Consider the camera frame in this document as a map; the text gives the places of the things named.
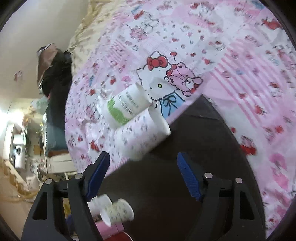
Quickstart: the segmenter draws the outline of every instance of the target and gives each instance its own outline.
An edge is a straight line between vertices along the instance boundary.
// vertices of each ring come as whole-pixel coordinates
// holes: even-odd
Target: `metal screw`
[[[46,181],[45,181],[45,184],[51,184],[52,183],[52,179],[51,178],[49,178],[49,179],[46,179]]]
[[[239,178],[239,177],[237,177],[237,178],[235,179],[235,181],[236,181],[237,183],[242,183],[242,179]]]
[[[210,173],[210,172],[206,172],[206,173],[205,173],[205,177],[206,177],[206,178],[212,178],[212,177],[213,177],[213,174]]]
[[[77,173],[77,174],[74,176],[75,179],[80,179],[80,178],[82,178],[82,177],[83,177],[82,173]]]

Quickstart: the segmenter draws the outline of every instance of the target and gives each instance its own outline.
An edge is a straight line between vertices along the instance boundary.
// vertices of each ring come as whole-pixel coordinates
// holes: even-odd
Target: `white paper cup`
[[[135,83],[107,101],[102,108],[102,114],[109,123],[109,127],[117,129],[151,104],[152,100],[147,92],[141,85]]]
[[[151,106],[117,129],[114,142],[117,151],[124,157],[138,161],[169,135],[168,123],[154,106]]]
[[[40,189],[39,180],[36,176],[27,177],[27,185],[31,192],[36,192]]]
[[[119,199],[117,202],[101,211],[101,218],[108,227],[116,223],[132,221],[134,217],[133,209],[124,199]]]
[[[100,212],[112,205],[112,202],[110,198],[106,195],[103,194],[99,197],[94,197],[90,202],[87,203],[89,206],[89,210],[91,212],[91,215],[93,217],[100,215]]]

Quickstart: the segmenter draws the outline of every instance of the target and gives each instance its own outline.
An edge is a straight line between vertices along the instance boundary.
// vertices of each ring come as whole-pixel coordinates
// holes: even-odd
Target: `green label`
[[[121,125],[125,125],[128,123],[131,119],[126,118],[121,110],[117,109],[114,107],[115,100],[112,98],[111,100],[108,101],[107,107],[109,113],[112,115],[112,117]]]

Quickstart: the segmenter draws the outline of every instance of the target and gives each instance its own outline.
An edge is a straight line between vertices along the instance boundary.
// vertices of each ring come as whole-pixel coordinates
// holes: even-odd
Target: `blue cloth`
[[[185,100],[183,100],[175,91],[166,97],[157,100],[157,108],[161,109],[162,116],[166,119],[169,117],[176,109],[178,109]]]
[[[265,6],[259,0],[252,0],[252,3],[255,5],[257,9],[262,10],[265,8]]]

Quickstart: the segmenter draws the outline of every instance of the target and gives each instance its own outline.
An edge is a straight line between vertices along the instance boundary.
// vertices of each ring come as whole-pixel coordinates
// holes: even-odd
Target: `bed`
[[[201,94],[223,117],[253,170],[269,236],[296,192],[296,53],[292,26],[273,2],[264,4],[274,14],[254,0],[90,1],[69,46],[65,134],[78,171],[101,151],[112,158],[108,175],[128,161],[100,107],[131,83],[154,87],[145,76],[159,71],[165,81],[157,86],[166,88],[149,94],[170,125]],[[149,61],[163,56],[163,66]]]

